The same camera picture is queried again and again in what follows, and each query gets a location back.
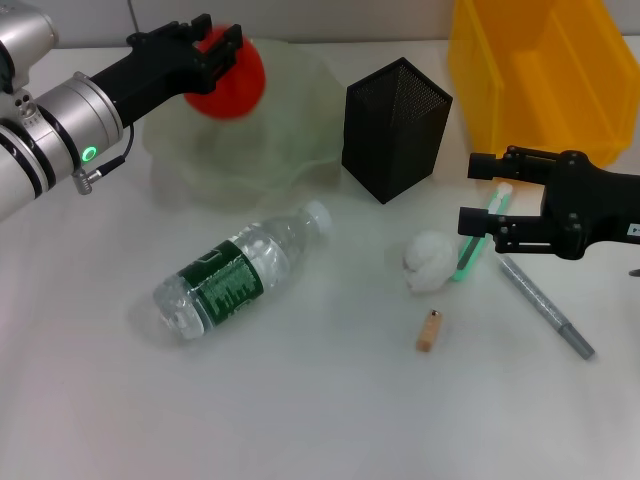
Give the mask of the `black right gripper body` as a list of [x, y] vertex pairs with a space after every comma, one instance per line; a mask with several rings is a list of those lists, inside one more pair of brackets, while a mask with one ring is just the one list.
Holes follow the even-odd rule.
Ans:
[[553, 225], [553, 254], [581, 259], [599, 242], [640, 245], [640, 175], [612, 173], [565, 151], [548, 178], [541, 216]]

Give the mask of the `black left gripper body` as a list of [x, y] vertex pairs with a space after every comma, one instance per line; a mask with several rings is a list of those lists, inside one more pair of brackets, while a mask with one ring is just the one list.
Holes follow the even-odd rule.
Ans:
[[169, 24], [127, 38], [131, 52], [91, 77], [128, 127], [168, 99], [183, 94], [187, 74], [195, 66], [196, 46], [170, 50], [164, 46]]

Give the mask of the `grey marker pen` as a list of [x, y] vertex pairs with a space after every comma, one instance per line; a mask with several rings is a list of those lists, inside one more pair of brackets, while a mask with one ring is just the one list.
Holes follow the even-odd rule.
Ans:
[[549, 297], [540, 290], [510, 257], [499, 255], [497, 260], [503, 275], [536, 311], [583, 360], [590, 360], [595, 355], [595, 350]]

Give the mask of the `small wooden usb stick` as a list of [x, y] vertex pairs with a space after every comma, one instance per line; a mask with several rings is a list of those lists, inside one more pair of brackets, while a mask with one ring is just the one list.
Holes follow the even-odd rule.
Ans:
[[420, 352], [430, 352], [437, 340], [441, 325], [442, 314], [437, 310], [432, 310], [426, 317], [425, 323], [416, 340], [416, 350]]

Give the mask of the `white paper ball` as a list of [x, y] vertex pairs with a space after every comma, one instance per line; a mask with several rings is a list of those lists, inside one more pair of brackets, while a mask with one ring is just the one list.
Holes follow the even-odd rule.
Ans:
[[438, 231], [420, 232], [406, 246], [403, 274], [412, 294], [439, 290], [456, 272], [458, 250], [453, 239]]

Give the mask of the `black mesh pen holder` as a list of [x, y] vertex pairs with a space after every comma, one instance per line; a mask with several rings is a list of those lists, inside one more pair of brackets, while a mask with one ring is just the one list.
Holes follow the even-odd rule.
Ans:
[[433, 173], [452, 103], [404, 57], [350, 85], [342, 166], [388, 203]]

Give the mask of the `green utility knife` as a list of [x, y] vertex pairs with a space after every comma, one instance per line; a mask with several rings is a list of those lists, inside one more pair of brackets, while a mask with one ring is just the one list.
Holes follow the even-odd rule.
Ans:
[[[489, 214], [504, 213], [509, 205], [513, 193], [513, 186], [507, 182], [501, 182], [496, 187], [490, 202], [487, 205]], [[456, 270], [451, 277], [454, 282], [463, 281], [471, 271], [480, 256], [489, 235], [484, 237], [468, 237], [460, 249]]]

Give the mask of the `green glass fruit plate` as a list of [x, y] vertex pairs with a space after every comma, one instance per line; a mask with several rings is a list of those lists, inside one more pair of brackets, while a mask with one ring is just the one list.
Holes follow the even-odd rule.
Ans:
[[214, 120], [176, 96], [146, 117], [142, 143], [162, 202], [240, 212], [278, 202], [300, 181], [337, 169], [345, 87], [309, 51], [275, 40], [252, 43], [266, 88], [251, 113]]

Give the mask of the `clear green-label water bottle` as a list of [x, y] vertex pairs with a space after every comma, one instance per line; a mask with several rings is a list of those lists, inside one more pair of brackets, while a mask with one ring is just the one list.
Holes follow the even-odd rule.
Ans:
[[331, 228], [318, 201], [251, 223], [167, 277], [154, 289], [154, 303], [170, 329], [185, 340], [198, 339], [285, 284]]

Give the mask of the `yellow plastic storage bin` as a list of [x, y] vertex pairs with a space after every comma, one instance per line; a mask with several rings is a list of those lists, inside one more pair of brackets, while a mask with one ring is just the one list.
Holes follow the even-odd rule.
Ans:
[[447, 62], [477, 152], [632, 144], [640, 64], [602, 0], [455, 0]]

